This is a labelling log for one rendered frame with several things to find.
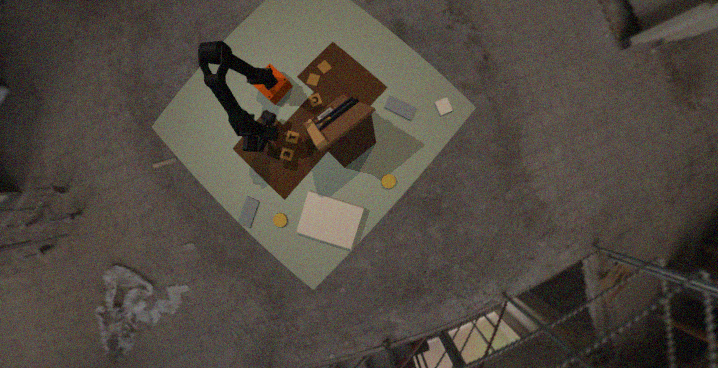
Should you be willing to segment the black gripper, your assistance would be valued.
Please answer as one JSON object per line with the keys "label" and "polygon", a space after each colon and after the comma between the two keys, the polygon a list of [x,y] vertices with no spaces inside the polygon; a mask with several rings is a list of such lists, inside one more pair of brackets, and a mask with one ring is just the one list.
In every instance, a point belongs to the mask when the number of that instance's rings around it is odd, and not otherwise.
{"label": "black gripper", "polygon": [[263,114],[261,117],[262,123],[260,123],[261,131],[256,135],[256,136],[258,136],[258,145],[257,145],[258,152],[263,152],[266,144],[269,142],[268,140],[263,140],[261,138],[261,136],[264,133],[263,127],[265,128],[266,126],[270,127],[270,125],[274,125],[276,117],[277,117],[277,115],[275,113],[273,114],[273,113],[265,111],[265,110],[263,111]]}

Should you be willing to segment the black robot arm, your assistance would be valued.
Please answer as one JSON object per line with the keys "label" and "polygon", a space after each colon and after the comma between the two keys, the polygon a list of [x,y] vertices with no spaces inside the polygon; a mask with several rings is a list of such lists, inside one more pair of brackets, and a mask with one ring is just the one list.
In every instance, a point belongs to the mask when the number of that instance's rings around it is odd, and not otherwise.
{"label": "black robot arm", "polygon": [[[223,41],[202,42],[198,48],[198,63],[204,74],[204,82],[216,96],[222,107],[228,113],[229,124],[237,136],[244,137],[243,151],[257,152],[258,137],[256,135],[261,131],[260,122],[254,120],[255,114],[249,114],[246,110],[242,110],[239,103],[231,93],[230,88],[226,84],[225,76],[228,69],[235,70],[241,75],[247,77],[247,83],[251,85],[263,84],[267,90],[270,90],[278,82],[273,76],[271,68],[254,68],[252,65],[232,54],[231,47]],[[219,65],[217,74],[212,74],[210,64]],[[269,89],[268,89],[269,88]],[[278,137],[278,129],[274,125],[263,127],[263,140],[276,141]]]}

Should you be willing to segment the yellow flat disc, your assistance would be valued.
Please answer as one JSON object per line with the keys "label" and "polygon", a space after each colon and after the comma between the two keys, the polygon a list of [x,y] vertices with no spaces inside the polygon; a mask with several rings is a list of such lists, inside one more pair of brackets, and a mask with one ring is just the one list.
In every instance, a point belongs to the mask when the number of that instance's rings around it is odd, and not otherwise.
{"label": "yellow flat disc", "polygon": [[381,179],[381,183],[385,188],[392,188],[396,184],[396,179],[391,174],[385,174]]}
{"label": "yellow flat disc", "polygon": [[286,225],[287,222],[288,222],[288,218],[284,213],[277,213],[273,218],[273,223],[277,227],[282,227],[282,226]]}

